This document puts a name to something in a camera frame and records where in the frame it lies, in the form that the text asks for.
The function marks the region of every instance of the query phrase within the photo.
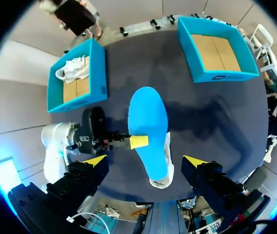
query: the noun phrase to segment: white chair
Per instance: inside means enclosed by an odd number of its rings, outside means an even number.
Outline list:
[[[256,37],[256,33],[259,32],[261,33],[261,35]],[[262,24],[257,25],[254,33],[250,37],[250,41],[252,41],[257,47],[257,49],[254,50],[257,60],[261,54],[267,53],[267,51],[274,43],[272,35],[264,28]]]

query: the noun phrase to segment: sign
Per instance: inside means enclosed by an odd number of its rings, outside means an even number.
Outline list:
[[[208,232],[203,232],[203,233],[217,234],[217,229],[220,227],[220,225],[221,225],[221,220],[218,219],[217,221],[214,221],[213,223],[210,223],[207,226],[197,229],[196,234],[200,234],[200,231],[203,231],[204,229],[207,229]]]

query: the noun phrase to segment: blue box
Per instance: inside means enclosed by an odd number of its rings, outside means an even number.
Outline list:
[[[55,72],[74,58],[90,56],[89,87],[90,92],[69,102],[63,102],[63,81]],[[50,69],[47,86],[47,111],[66,112],[107,99],[105,49],[95,40],[89,39],[60,58]]]
[[[227,39],[241,71],[207,71],[191,34]],[[178,39],[182,45],[194,83],[211,81],[245,81],[259,76],[257,63],[238,29],[230,25],[194,17],[178,19]]]

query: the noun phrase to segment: yellow triangle label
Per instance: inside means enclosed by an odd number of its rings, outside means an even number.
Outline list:
[[[93,167],[95,167],[96,164],[98,164],[104,157],[107,157],[107,155],[102,155],[102,156],[98,156],[83,162],[87,162],[93,165]]]
[[[194,158],[194,157],[189,157],[187,155],[184,155],[183,157],[186,157],[187,160],[189,160],[196,168],[197,168],[198,165],[200,165],[202,163],[208,163],[206,161],[202,161],[202,160]]]

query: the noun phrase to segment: person's leg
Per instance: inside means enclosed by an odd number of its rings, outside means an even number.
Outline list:
[[[88,38],[93,38],[93,33],[91,33],[88,28],[85,30],[85,33],[87,34]]]
[[[99,21],[98,21],[98,20],[95,21],[94,27],[95,27],[95,34],[96,34],[96,37],[99,39],[100,36],[101,36],[101,34],[102,34],[102,32],[103,32],[103,30],[102,30],[102,28],[100,27]]]

